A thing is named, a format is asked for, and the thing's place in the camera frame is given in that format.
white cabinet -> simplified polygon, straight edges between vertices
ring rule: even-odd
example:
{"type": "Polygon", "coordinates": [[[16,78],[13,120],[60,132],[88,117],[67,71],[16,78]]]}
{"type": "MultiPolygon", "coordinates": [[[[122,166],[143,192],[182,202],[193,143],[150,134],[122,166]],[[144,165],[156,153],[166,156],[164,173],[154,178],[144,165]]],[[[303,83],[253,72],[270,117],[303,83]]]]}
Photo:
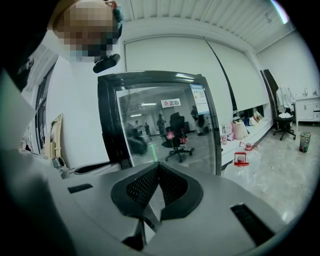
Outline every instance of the white cabinet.
{"type": "Polygon", "coordinates": [[[310,96],[297,98],[295,103],[296,125],[303,122],[320,122],[320,98],[310,96]]]}
{"type": "Polygon", "coordinates": [[[313,102],[301,102],[297,101],[296,118],[299,121],[312,121],[314,119],[314,103],[313,102]]]}

trash can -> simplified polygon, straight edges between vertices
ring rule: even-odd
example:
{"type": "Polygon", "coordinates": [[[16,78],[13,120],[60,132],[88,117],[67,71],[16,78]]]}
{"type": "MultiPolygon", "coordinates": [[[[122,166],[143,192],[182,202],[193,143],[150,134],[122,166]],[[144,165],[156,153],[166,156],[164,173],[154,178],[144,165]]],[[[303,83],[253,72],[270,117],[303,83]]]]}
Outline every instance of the trash can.
{"type": "Polygon", "coordinates": [[[309,143],[311,139],[310,132],[301,132],[300,134],[300,147],[299,150],[303,153],[307,153],[309,148],[309,143]]]}

paper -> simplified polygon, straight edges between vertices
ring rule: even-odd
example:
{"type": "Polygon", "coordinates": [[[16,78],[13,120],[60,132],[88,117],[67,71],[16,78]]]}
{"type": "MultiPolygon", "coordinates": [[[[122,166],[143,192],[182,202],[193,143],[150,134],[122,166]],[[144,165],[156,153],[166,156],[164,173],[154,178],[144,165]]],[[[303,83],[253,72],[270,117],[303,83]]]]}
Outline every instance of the paper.
{"type": "Polygon", "coordinates": [[[172,98],[172,99],[161,100],[161,105],[163,108],[168,108],[168,107],[181,106],[181,103],[179,98],[172,98]]]}
{"type": "Polygon", "coordinates": [[[198,115],[210,113],[204,87],[198,84],[190,84],[198,115]]]}

ceiling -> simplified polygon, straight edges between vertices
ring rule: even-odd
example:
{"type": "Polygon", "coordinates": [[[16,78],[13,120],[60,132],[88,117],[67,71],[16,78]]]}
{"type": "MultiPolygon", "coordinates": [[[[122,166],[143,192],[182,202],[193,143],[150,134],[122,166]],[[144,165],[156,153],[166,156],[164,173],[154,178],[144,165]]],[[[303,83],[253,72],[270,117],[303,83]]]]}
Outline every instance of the ceiling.
{"type": "Polygon", "coordinates": [[[258,53],[295,27],[283,24],[270,0],[117,0],[126,22],[180,18],[224,29],[258,53]]]}

person standing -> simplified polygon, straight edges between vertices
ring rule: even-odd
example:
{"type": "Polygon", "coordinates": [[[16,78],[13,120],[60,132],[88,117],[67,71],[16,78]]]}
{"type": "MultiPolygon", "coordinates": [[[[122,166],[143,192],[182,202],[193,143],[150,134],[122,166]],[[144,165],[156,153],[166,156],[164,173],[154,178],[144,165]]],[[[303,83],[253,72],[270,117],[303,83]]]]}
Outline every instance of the person standing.
{"type": "Polygon", "coordinates": [[[165,133],[165,130],[166,130],[165,122],[166,121],[164,121],[163,118],[162,118],[162,114],[159,114],[159,119],[158,119],[158,121],[156,121],[156,125],[159,128],[159,133],[160,133],[161,137],[166,135],[166,133],[165,133]]]}
{"type": "Polygon", "coordinates": [[[136,120],[135,121],[135,125],[134,128],[136,128],[136,131],[138,132],[138,134],[142,135],[142,129],[141,129],[142,125],[139,125],[139,121],[136,120]]]}
{"type": "Polygon", "coordinates": [[[151,140],[151,133],[150,133],[149,124],[145,123],[145,124],[144,124],[144,129],[145,129],[146,135],[148,135],[149,139],[151,140]]]}
{"type": "Polygon", "coordinates": [[[191,116],[194,119],[195,127],[196,127],[196,133],[198,136],[202,136],[203,133],[203,126],[205,124],[205,118],[203,114],[198,115],[198,110],[196,105],[192,106],[191,116]]]}

